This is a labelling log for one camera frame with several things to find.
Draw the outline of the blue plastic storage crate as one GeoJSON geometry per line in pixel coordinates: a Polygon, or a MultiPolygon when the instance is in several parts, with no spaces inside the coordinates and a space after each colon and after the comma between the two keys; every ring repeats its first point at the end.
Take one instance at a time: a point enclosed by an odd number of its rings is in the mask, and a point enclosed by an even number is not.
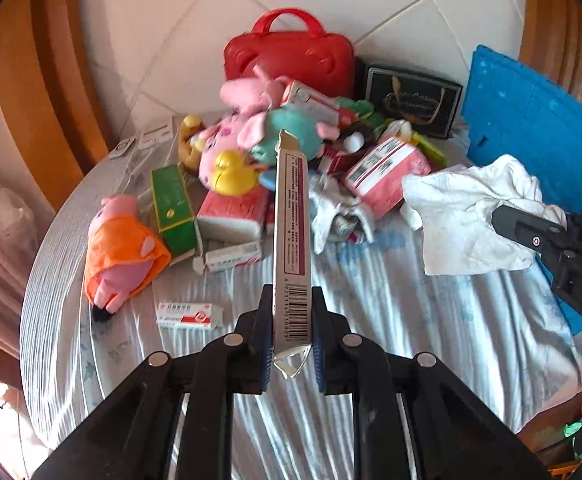
{"type": "Polygon", "coordinates": [[[501,155],[538,177],[542,199],[582,214],[582,104],[530,67],[477,47],[462,107],[469,157],[486,166],[501,155]]]}

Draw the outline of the tall white magenta medicine box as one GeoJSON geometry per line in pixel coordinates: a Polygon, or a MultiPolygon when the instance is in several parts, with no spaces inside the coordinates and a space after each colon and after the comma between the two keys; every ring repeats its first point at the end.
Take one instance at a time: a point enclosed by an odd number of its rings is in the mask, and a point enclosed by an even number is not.
{"type": "Polygon", "coordinates": [[[311,226],[308,166],[299,140],[285,130],[277,144],[274,234],[274,366],[300,373],[312,349],[311,226]]]}

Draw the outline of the brown plush toy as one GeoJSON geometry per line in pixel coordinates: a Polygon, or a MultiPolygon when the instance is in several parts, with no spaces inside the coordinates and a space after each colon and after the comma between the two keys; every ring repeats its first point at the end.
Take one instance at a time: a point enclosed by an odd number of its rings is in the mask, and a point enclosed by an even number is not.
{"type": "Polygon", "coordinates": [[[178,161],[188,174],[196,176],[199,172],[204,140],[200,132],[204,129],[202,118],[189,114],[183,118],[178,129],[178,161]]]}

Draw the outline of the grey white crumpled cloth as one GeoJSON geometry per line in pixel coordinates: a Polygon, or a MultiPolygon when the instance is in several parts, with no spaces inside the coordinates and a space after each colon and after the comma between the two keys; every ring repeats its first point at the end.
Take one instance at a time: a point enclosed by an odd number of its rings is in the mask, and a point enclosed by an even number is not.
{"type": "Polygon", "coordinates": [[[316,255],[325,250],[329,240],[346,242],[356,232],[363,233],[367,242],[375,240],[376,222],[370,207],[342,188],[334,177],[312,172],[308,197],[315,210],[311,229],[316,255]]]}

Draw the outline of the teal plush toy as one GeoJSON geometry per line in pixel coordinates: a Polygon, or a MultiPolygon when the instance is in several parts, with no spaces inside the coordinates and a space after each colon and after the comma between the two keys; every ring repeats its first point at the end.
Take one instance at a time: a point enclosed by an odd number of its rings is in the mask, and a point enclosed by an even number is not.
{"type": "Polygon", "coordinates": [[[323,144],[338,140],[340,128],[289,108],[275,108],[251,118],[244,145],[254,160],[273,166],[277,159],[276,146],[279,132],[292,134],[308,160],[323,156],[323,144]]]}

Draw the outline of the pink spotted pig plush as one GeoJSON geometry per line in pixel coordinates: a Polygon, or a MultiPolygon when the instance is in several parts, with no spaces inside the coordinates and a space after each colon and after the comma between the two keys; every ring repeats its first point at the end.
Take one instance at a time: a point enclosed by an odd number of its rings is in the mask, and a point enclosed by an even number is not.
{"type": "Polygon", "coordinates": [[[204,146],[199,180],[208,190],[212,191],[211,174],[215,158],[222,151],[237,151],[247,162],[261,164],[252,158],[244,145],[244,138],[249,133],[252,117],[280,106],[283,92],[290,81],[287,76],[271,78],[262,67],[256,65],[253,77],[229,80],[221,86],[221,99],[233,111],[200,133],[204,146]]]}

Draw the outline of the black gift paper bag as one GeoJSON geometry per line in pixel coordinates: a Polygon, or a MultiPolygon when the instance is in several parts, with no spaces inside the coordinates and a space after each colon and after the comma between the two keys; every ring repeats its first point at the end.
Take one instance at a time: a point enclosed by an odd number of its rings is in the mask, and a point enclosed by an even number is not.
{"type": "Polygon", "coordinates": [[[436,74],[356,58],[356,99],[369,101],[385,118],[408,120],[432,138],[450,137],[462,92],[461,84],[436,74]]]}

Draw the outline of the small red white medicine box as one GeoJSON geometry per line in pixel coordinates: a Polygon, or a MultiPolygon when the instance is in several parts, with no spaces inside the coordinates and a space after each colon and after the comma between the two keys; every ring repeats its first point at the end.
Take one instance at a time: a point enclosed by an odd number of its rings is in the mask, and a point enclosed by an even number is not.
{"type": "Polygon", "coordinates": [[[223,323],[223,309],[216,304],[188,304],[188,302],[160,302],[155,309],[157,326],[214,330],[223,323]]]}

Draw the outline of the green cardboard box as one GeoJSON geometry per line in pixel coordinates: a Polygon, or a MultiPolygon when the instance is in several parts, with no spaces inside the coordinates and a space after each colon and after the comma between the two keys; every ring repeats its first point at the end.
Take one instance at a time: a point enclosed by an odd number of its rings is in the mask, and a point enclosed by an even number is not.
{"type": "Polygon", "coordinates": [[[195,255],[198,249],[195,213],[179,167],[169,165],[152,170],[151,191],[157,232],[172,258],[195,255]]]}

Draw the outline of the pink labelled tissue pack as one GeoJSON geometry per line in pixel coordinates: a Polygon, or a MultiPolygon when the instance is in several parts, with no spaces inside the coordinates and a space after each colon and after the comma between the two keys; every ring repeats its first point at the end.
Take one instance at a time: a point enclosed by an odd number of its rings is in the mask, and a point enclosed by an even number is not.
{"type": "Polygon", "coordinates": [[[397,138],[388,138],[370,150],[344,174],[342,183],[379,220],[404,199],[402,178],[426,176],[428,159],[419,148],[397,138]]]}

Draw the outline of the red plastic handbag case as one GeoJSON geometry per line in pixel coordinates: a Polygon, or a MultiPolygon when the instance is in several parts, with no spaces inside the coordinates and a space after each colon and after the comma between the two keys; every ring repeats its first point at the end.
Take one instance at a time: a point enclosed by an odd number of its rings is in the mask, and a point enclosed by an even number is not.
{"type": "Polygon", "coordinates": [[[269,11],[245,32],[228,41],[224,70],[228,80],[252,77],[260,67],[268,76],[287,76],[326,96],[353,96],[355,53],[343,35],[327,32],[314,15],[294,8],[269,11]],[[291,15],[302,30],[274,30],[274,21],[291,15]]]}

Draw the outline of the red white box on pile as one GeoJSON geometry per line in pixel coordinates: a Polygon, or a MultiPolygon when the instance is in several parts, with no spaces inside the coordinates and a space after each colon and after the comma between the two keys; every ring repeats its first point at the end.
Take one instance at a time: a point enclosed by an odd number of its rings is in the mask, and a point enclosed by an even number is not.
{"type": "Polygon", "coordinates": [[[353,110],[297,80],[289,82],[285,87],[280,106],[302,112],[316,122],[325,122],[339,128],[348,127],[357,120],[357,114],[353,110]]]}

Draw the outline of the yellow rubber duck toy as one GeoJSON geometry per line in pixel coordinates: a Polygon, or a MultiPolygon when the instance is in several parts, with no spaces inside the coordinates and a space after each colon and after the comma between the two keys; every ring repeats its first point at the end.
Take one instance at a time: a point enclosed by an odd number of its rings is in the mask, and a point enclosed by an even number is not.
{"type": "Polygon", "coordinates": [[[241,196],[250,193],[259,184],[259,175],[266,165],[251,164],[237,151],[219,153],[211,174],[211,190],[223,196],[241,196]]]}

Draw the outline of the orange dress pig plush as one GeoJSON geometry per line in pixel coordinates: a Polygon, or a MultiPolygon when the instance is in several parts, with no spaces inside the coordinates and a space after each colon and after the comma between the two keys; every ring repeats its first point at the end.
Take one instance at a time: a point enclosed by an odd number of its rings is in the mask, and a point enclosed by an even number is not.
{"type": "Polygon", "coordinates": [[[110,320],[171,262],[169,249],[138,213],[136,197],[113,195],[101,200],[90,222],[83,294],[96,322],[110,320]]]}

